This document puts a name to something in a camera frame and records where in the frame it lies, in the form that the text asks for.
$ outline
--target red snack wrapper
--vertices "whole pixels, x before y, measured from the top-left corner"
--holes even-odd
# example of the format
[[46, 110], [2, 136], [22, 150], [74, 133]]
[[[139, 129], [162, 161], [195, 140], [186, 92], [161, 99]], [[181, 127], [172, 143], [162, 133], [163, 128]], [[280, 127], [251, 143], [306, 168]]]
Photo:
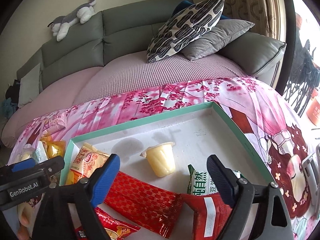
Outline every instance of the red snack wrapper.
[[[100, 208], [96, 208], [95, 211], [111, 240], [123, 240], [128, 235], [137, 232], [140, 229], [140, 227], [114, 219]], [[76, 229], [76, 235], [78, 240], [87, 240], [82, 226]]]
[[228, 221], [232, 209], [219, 193], [204, 196], [182, 194], [183, 201], [195, 212], [193, 240], [215, 240]]
[[104, 201], [115, 211], [169, 238], [182, 208], [181, 194], [173, 193], [119, 172]]

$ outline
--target throw pillow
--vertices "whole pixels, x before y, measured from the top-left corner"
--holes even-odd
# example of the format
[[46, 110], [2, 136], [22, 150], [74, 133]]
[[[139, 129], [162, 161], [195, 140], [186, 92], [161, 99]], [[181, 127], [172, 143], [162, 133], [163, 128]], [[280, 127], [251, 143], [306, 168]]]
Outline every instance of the throw pillow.
[[202, 1], [171, 17], [152, 38], [147, 62], [172, 56], [209, 32], [219, 21], [223, 6], [224, 0]]
[[224, 48], [254, 26], [243, 20], [220, 20], [211, 31], [189, 43], [181, 52], [188, 60], [196, 60]]
[[40, 63], [31, 69], [20, 81], [19, 103], [21, 108], [39, 95]]

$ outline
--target yellow snack package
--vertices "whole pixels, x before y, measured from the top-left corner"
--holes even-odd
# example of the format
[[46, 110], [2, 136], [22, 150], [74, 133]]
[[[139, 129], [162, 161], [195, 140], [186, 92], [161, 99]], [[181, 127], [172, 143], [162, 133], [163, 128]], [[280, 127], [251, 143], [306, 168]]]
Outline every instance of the yellow snack package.
[[46, 134], [45, 136], [42, 136], [41, 138], [40, 138], [40, 141], [42, 142], [42, 144], [43, 144], [43, 147], [44, 147], [44, 150], [45, 150], [45, 152], [47, 152], [48, 151], [48, 142], [51, 142], [52, 141], [52, 137], [51, 137], [51, 135], [50, 134]]
[[49, 159], [54, 158], [58, 155], [64, 157], [66, 151], [66, 141], [57, 141], [57, 142], [50, 142], [47, 141], [47, 157]]
[[70, 167], [66, 185], [77, 183], [81, 178], [89, 178], [95, 169], [104, 165], [109, 155], [99, 151], [89, 143], [84, 143]]

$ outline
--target curtain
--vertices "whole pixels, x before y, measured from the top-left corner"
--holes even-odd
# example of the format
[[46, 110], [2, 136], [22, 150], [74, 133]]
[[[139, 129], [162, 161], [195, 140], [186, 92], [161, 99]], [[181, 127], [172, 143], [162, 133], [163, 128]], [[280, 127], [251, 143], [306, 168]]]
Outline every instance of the curtain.
[[225, 0], [224, 16], [255, 23], [251, 32], [277, 38], [274, 0]]

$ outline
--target cherry blossom print blanket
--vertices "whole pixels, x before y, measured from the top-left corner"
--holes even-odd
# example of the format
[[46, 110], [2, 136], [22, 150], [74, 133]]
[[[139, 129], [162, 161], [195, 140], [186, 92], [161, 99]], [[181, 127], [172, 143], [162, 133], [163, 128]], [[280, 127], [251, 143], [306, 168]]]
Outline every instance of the cherry blossom print blanket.
[[315, 140], [285, 100], [250, 77], [179, 82], [93, 100], [34, 119], [19, 137], [9, 164], [26, 144], [36, 146], [44, 121], [66, 113], [67, 127], [52, 134], [68, 141], [119, 123], [215, 101], [238, 125], [279, 184], [292, 221], [294, 239], [307, 239], [318, 220], [301, 162], [315, 152]]

